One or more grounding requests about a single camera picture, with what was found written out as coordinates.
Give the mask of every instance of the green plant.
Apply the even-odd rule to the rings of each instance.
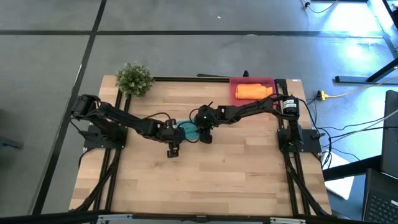
[[[144,96],[154,84],[154,79],[149,73],[149,69],[134,62],[125,63],[124,68],[116,73],[116,86],[132,96]]]

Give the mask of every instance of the red container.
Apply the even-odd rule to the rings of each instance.
[[[239,100],[235,98],[235,91],[236,91],[236,86],[238,84],[255,84],[255,83],[260,83],[264,87],[272,87],[272,92],[276,93],[275,89],[275,82],[274,79],[271,77],[235,77],[235,78],[230,78],[229,79],[229,95],[230,95],[230,100],[231,104],[235,106],[242,106],[248,103],[252,103],[256,100]]]

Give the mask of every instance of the wooden tabletop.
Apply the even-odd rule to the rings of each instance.
[[[99,97],[114,103],[115,76],[103,78]],[[289,94],[305,99],[300,80],[287,80]],[[133,98],[129,112],[144,117],[167,112],[187,120],[189,112],[213,101],[229,105],[229,83],[155,82],[143,98]],[[311,128],[300,102],[299,122]],[[155,119],[165,120],[162,115]],[[168,145],[144,139],[129,129],[121,153],[112,211],[208,215],[292,215],[285,164],[279,151],[271,114],[243,118],[212,130],[213,143],[180,145],[180,156],[168,159]],[[89,152],[82,160],[70,208],[79,206],[93,190],[100,175],[104,149]],[[301,153],[305,183],[324,210],[331,213],[319,161]],[[101,208],[108,186],[104,188]],[[296,186],[298,208],[303,213]]]

